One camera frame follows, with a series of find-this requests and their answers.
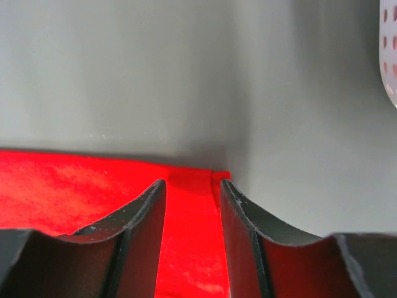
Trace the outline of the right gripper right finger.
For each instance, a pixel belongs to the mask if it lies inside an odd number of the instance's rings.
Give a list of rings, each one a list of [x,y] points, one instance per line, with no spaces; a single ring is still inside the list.
[[[220,183],[220,214],[230,297],[328,297],[317,248],[320,237],[284,222]]]

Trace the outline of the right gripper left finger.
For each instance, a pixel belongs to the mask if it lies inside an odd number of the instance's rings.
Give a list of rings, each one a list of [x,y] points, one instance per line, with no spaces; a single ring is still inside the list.
[[[102,297],[153,297],[166,209],[166,182],[156,180],[137,198],[59,240],[88,247],[115,241]]]

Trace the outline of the red t shirt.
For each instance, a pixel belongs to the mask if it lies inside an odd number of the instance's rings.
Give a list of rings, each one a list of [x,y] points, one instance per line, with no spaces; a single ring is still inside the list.
[[[1,227],[70,234],[166,182],[156,297],[228,297],[220,218],[227,171],[143,161],[1,152]]]

